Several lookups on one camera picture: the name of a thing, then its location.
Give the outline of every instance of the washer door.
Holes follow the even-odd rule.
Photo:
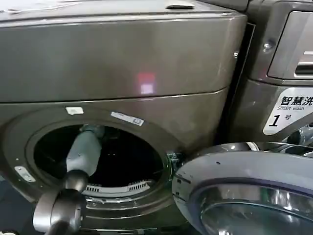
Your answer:
[[[214,146],[177,171],[175,203],[203,235],[310,234],[312,152],[282,143]]]

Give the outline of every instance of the stainless steel surface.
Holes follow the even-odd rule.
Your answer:
[[[138,1],[133,3],[132,9],[141,9]],[[193,19],[191,10],[171,20],[154,20],[153,15],[172,16],[172,12],[154,11],[155,6],[165,7],[164,0],[144,5],[149,3],[148,19],[140,19],[142,12],[136,16],[139,19],[130,21],[135,10],[129,15],[129,10],[124,12],[117,4],[115,16],[122,15],[123,20],[112,22],[112,12],[106,19],[101,8],[103,18],[93,23],[85,18],[84,22],[67,22],[73,18],[59,15],[61,24],[41,21],[41,26],[1,28],[0,70],[6,88],[0,101],[117,99],[206,93],[227,87],[246,16],[199,2],[202,19]]]
[[[274,78],[267,75],[280,43],[286,21],[292,11],[310,12],[313,11],[313,4],[310,0],[252,0],[249,3],[247,15],[250,21],[256,24],[256,28],[244,70],[245,77],[286,86],[313,84],[308,79],[281,79],[280,77]],[[301,27],[302,25],[298,25],[294,29],[298,31]],[[264,51],[264,44],[271,44],[272,49]]]
[[[313,147],[281,142],[238,142],[215,145],[195,154],[193,158],[214,153],[236,151],[266,151],[271,153],[288,153],[308,157],[313,152]]]
[[[135,17],[130,18],[130,20],[138,19],[153,19],[157,15],[162,15],[160,19],[166,19],[168,15],[180,15],[183,13],[221,13],[235,12],[230,9],[223,7],[218,7],[215,5],[205,4],[199,1],[194,0],[185,0],[184,3],[193,5],[193,9],[168,9],[167,6],[173,4],[172,1],[155,1],[155,0],[132,0],[132,1],[123,1],[123,0],[90,0],[88,2],[84,1],[71,1],[73,4],[68,7],[46,10],[46,11],[32,11],[25,12],[23,14],[7,14],[5,12],[0,14],[0,22],[14,23],[18,21],[23,21],[23,25],[27,22],[34,19],[46,19],[49,21],[51,18],[70,20],[69,18],[81,18],[84,21],[87,21],[88,16],[108,16],[108,15],[131,15],[134,13]]]
[[[213,146],[178,170],[172,184],[175,202],[203,235],[245,235],[253,228],[269,234],[277,228],[267,224],[269,217],[284,229],[297,231],[300,222],[311,227],[306,219],[313,221],[312,150],[271,142]]]
[[[214,4],[222,7],[231,8],[237,11],[245,11],[249,0],[202,0],[203,2],[207,2],[209,4]]]
[[[282,141],[299,128],[311,123],[309,114],[287,126],[277,134],[263,134],[265,123],[279,97],[287,86],[275,86],[247,79],[240,85],[232,113],[227,141]]]
[[[85,210],[85,197],[77,190],[50,189],[41,196],[36,205],[33,225],[37,231],[48,232],[47,234],[60,232],[61,228],[64,233],[74,233],[81,227]]]
[[[53,205],[51,225],[60,221],[67,222],[72,231],[77,232],[85,217],[85,210],[86,200],[80,192],[74,189],[61,190]]]
[[[64,179],[65,188],[83,192],[88,184],[89,175],[82,170],[71,170]]]
[[[25,196],[28,195],[30,200],[36,200],[47,187],[59,184],[56,179],[39,170],[34,162],[34,148],[42,136],[57,128],[75,124],[94,123],[115,127],[147,141],[164,159],[166,171],[160,183],[154,185],[151,191],[132,197],[131,201],[89,201],[83,228],[121,230],[123,225],[123,229],[127,230],[178,226],[185,220],[172,198],[171,182],[168,181],[171,171],[166,153],[184,149],[188,154],[212,143],[226,92],[90,102],[2,104],[0,125],[11,125],[4,133],[6,137],[2,146],[5,148],[5,158],[0,159],[0,167],[5,167],[6,177],[16,188]],[[84,113],[71,116],[65,107],[82,107]],[[111,111],[138,117],[145,122],[142,126],[136,126],[112,117]],[[12,122],[12,117],[16,116],[21,119]],[[34,187],[18,181],[17,176],[9,170],[11,164],[27,165],[36,178]],[[164,214],[173,216],[169,220]]]
[[[49,230],[54,202],[58,195],[58,189],[51,189],[40,197],[33,216],[33,225],[37,231],[46,232]]]
[[[279,41],[268,75],[280,79],[313,79],[312,75],[295,74],[305,51],[313,50],[313,13],[291,12]]]
[[[284,139],[284,142],[308,146],[313,143],[313,127],[305,125],[290,136]]]
[[[205,192],[201,221],[208,234],[307,234],[313,199],[285,190],[221,184]]]
[[[71,235],[74,231],[68,223],[59,221],[51,226],[51,229],[45,235]]]

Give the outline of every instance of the front-load washing machine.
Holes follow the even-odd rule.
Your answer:
[[[213,142],[246,25],[197,1],[61,1],[0,12],[0,172],[36,202],[102,126],[82,229],[185,223],[171,182]]]
[[[252,1],[247,12],[255,29],[226,140],[312,144],[312,1]]]

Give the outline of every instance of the number 1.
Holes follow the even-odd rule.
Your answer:
[[[274,117],[275,117],[275,121],[273,122],[272,125],[269,125],[269,126],[277,126],[276,123],[277,123],[277,121],[278,121],[280,115],[275,115]]]

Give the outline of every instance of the white label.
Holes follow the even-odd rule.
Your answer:
[[[263,133],[268,136],[274,135],[311,113],[313,113],[313,88],[288,88],[279,95]]]
[[[140,118],[127,116],[127,115],[121,114],[121,113],[112,112],[111,116],[118,118],[118,119],[121,119],[121,120],[124,120],[124,121],[127,121],[127,122],[130,122],[130,123],[137,125],[137,126],[142,126],[142,124],[144,123],[144,120],[142,120]]]
[[[70,115],[83,114],[84,110],[82,107],[66,107],[67,113]]]
[[[29,174],[28,170],[24,166],[16,166],[14,167],[16,172],[27,182],[35,182],[35,178]]]

